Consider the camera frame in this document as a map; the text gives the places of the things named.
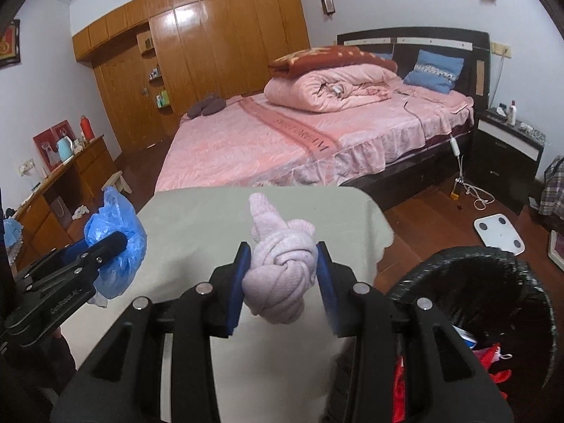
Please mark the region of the blue plastic bag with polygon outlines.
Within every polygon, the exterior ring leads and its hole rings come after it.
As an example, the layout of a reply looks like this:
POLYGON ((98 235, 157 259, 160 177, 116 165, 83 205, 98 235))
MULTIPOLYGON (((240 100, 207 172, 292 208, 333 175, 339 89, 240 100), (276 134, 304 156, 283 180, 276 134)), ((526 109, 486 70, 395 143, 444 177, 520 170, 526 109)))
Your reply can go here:
POLYGON ((121 296, 141 267, 147 236, 134 206, 114 186, 103 189, 103 205, 86 223, 84 239, 98 262, 97 293, 107 300, 121 296))

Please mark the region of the pink knotted sock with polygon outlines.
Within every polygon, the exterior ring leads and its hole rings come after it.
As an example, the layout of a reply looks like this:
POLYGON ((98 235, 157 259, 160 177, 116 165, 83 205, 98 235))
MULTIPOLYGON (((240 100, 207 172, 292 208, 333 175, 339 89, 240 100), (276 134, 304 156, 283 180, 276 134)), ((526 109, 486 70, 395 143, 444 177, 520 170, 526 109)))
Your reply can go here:
POLYGON ((273 325, 294 323, 315 283, 315 227, 305 220, 284 220, 262 193, 251 194, 249 203, 255 246, 242 281, 244 302, 253 315, 273 325))

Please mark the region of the black trash bin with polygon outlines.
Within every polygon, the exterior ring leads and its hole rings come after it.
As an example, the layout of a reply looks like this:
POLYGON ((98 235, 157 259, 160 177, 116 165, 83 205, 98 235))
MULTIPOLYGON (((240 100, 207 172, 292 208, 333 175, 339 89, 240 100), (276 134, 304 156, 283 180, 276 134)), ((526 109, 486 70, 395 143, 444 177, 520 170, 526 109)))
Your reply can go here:
POLYGON ((416 265, 386 295, 397 301, 427 297, 480 349, 498 344, 511 359, 492 369, 511 370, 500 389, 514 419, 540 419, 533 407, 552 376, 558 332, 550 297, 527 262, 498 248, 447 248, 416 265))

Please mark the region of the wooden desk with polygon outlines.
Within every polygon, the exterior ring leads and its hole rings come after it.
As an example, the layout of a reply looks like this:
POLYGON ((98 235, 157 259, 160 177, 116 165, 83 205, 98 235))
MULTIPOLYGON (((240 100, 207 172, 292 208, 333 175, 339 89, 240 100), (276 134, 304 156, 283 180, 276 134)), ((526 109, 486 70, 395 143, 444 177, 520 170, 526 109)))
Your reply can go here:
POLYGON ((102 186, 116 171, 99 136, 51 172, 15 212, 15 220, 23 226, 15 269, 25 268, 54 248, 82 240, 87 219, 102 205, 102 186))

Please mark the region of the beige table cloth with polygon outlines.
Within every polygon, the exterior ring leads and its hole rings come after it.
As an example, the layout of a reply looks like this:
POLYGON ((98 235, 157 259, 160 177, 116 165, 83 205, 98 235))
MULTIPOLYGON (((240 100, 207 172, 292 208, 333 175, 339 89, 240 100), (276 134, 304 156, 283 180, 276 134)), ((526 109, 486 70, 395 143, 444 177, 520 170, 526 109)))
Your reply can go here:
POLYGON ((224 422, 317 422, 344 342, 331 329, 314 246, 372 283, 394 233, 380 206, 356 188, 187 188, 157 193, 139 215, 146 254, 133 282, 104 307, 88 304, 62 326, 82 363, 136 298, 179 297, 251 248, 234 333, 210 342, 224 422))

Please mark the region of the small white stool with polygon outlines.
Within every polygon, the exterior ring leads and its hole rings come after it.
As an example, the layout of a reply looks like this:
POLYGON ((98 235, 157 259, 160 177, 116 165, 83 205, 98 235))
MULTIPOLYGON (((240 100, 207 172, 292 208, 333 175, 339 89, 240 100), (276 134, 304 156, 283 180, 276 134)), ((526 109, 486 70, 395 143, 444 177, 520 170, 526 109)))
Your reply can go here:
POLYGON ((110 176, 109 179, 104 183, 101 189, 106 187, 113 186, 115 189, 118 190, 120 193, 131 194, 132 189, 130 185, 125 180, 123 173, 121 171, 115 172, 113 175, 110 176))

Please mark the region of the light blue kettle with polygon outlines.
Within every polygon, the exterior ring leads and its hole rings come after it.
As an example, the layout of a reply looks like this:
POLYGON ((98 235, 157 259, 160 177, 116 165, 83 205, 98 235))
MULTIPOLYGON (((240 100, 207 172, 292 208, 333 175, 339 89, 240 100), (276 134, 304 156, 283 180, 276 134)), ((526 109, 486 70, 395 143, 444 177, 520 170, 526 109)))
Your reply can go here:
POLYGON ((56 143, 56 147, 58 156, 63 163, 74 156, 74 143, 68 136, 62 136, 56 143))

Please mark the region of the blue white package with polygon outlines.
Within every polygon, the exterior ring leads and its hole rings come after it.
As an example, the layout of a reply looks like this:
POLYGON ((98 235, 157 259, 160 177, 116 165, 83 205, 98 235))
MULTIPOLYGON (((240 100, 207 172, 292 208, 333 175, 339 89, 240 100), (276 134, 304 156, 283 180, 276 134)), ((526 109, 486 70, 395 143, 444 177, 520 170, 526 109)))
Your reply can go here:
POLYGON ((463 339, 469 349, 474 349, 476 347, 477 341, 471 333, 458 326, 453 326, 453 329, 459 334, 459 337, 463 339))

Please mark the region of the red picture on desk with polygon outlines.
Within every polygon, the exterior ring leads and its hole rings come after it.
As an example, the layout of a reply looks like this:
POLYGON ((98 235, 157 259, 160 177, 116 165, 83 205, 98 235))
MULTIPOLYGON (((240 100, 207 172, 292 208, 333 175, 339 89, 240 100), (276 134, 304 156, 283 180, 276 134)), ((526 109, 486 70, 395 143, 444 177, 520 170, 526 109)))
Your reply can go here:
POLYGON ((75 133, 68 120, 63 120, 32 138, 49 172, 53 172, 55 168, 63 164, 56 147, 56 143, 62 136, 68 136, 73 141, 75 150, 75 133))

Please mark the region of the red thermos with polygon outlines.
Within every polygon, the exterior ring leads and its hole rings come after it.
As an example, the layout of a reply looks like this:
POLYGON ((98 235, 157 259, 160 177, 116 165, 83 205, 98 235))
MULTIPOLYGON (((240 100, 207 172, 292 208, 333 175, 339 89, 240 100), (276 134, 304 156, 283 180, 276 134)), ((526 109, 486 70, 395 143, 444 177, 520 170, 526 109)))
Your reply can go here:
POLYGON ((85 140, 92 141, 96 138, 94 135, 94 130, 92 128, 91 122, 86 116, 81 116, 79 125, 82 131, 82 135, 85 137, 85 140))

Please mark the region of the white bathroom scale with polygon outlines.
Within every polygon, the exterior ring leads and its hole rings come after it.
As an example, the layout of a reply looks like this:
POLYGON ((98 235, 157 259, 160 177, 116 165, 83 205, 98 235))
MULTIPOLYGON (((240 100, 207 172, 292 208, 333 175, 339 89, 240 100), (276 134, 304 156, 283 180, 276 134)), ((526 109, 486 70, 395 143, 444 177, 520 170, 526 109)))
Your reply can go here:
POLYGON ((473 226, 487 247, 499 248, 515 256, 526 250, 525 243, 513 224, 501 213, 478 218, 473 222, 473 226))

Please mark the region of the grey slippers on bed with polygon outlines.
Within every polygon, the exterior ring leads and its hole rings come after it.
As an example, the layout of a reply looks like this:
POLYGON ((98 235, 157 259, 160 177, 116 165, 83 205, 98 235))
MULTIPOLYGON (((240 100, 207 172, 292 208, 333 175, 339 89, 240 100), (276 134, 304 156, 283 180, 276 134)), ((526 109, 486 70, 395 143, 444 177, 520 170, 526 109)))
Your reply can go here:
POLYGON ((190 119, 200 116, 210 116, 225 109, 227 102, 217 94, 209 94, 204 99, 192 105, 186 113, 190 119))

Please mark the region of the bed with pink sheet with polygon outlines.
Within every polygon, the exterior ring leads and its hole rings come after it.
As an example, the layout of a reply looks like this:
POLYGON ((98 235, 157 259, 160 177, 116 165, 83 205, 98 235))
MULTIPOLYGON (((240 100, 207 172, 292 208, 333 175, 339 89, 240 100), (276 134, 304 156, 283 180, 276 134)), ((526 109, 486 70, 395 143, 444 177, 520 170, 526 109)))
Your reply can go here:
POLYGON ((157 178, 160 192, 217 186, 353 186, 384 207, 455 169, 476 114, 489 103, 489 34, 446 27, 343 33, 335 45, 393 59, 393 97, 334 113, 271 104, 261 93, 231 97, 210 116, 185 114, 157 178), (419 51, 459 57, 449 94, 403 83, 419 51))

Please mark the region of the black nightstand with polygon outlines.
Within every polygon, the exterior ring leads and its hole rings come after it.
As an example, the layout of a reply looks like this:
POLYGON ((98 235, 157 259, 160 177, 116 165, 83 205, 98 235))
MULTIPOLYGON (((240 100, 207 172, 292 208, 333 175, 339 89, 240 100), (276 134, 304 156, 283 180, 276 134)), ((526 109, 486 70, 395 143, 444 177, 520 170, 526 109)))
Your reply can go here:
POLYGON ((515 214, 533 192, 545 136, 533 136, 489 111, 478 112, 466 176, 515 214))

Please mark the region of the plaid cloth covered chair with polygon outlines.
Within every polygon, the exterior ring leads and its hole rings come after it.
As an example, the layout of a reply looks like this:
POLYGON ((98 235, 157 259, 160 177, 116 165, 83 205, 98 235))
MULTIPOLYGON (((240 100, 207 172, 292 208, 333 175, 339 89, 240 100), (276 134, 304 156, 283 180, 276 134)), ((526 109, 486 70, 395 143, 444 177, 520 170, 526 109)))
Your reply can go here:
POLYGON ((544 172, 544 188, 541 193, 540 215, 556 216, 564 221, 564 157, 556 157, 544 172))

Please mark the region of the folded pink quilt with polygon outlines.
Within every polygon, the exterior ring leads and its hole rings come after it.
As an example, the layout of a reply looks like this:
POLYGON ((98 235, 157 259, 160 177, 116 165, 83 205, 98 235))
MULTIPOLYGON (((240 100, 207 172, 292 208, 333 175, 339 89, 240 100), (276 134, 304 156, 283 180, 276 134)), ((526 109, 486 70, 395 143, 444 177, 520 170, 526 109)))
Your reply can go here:
POLYGON ((273 78, 264 95, 271 104, 312 113, 334 113, 393 97, 400 77, 378 65, 315 70, 297 79, 273 78))

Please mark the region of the blue pillow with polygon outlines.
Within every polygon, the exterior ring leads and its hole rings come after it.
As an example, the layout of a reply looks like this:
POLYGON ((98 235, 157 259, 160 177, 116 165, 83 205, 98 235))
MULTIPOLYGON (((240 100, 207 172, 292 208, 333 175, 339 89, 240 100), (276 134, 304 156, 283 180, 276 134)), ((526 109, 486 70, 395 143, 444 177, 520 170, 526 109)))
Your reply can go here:
POLYGON ((420 50, 413 69, 403 78, 403 83, 449 94, 463 71, 465 60, 420 50))

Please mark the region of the white lotion bottle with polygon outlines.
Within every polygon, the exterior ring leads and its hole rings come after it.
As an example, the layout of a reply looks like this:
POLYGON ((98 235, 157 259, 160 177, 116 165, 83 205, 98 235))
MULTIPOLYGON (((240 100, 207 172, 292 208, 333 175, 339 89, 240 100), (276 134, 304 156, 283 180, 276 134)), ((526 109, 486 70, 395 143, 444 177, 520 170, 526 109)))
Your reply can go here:
POLYGON ((514 100, 510 103, 507 110, 507 122, 511 126, 516 125, 516 103, 514 100))

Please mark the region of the wooden wardrobe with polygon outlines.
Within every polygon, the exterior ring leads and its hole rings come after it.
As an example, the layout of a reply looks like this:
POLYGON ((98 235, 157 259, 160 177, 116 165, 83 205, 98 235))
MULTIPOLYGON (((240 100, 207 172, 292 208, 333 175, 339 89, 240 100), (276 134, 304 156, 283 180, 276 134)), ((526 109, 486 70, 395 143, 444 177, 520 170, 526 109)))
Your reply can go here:
POLYGON ((301 0, 132 0, 73 36, 121 152, 170 139, 210 93, 259 93, 268 64, 310 46, 301 0))

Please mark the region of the red patterned blanket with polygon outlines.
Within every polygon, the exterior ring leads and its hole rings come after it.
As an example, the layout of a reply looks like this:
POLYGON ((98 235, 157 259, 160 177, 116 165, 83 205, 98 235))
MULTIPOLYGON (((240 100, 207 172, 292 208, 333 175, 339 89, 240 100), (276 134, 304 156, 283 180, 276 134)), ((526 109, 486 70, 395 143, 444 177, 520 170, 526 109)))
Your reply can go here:
POLYGON ((295 51, 271 61, 268 65, 274 78, 296 79, 315 70, 339 68, 351 65, 378 65, 393 73, 398 65, 393 59, 360 50, 357 46, 333 45, 295 51))

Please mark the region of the framed red wall picture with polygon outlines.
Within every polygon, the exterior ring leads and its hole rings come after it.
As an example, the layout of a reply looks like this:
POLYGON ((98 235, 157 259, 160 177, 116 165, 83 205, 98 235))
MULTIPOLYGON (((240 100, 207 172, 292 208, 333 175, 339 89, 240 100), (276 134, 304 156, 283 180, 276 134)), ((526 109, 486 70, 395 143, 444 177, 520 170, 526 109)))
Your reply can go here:
POLYGON ((17 64, 20 55, 20 20, 13 19, 0 41, 0 67, 17 64))

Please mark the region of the wall thermostat box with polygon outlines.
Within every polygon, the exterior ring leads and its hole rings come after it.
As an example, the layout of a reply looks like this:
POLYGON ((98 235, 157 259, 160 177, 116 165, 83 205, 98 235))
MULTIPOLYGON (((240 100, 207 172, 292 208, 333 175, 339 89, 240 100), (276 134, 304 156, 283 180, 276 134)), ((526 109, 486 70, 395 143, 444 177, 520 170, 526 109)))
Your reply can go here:
POLYGON ((320 0, 320 3, 325 16, 332 16, 336 12, 333 0, 320 0))

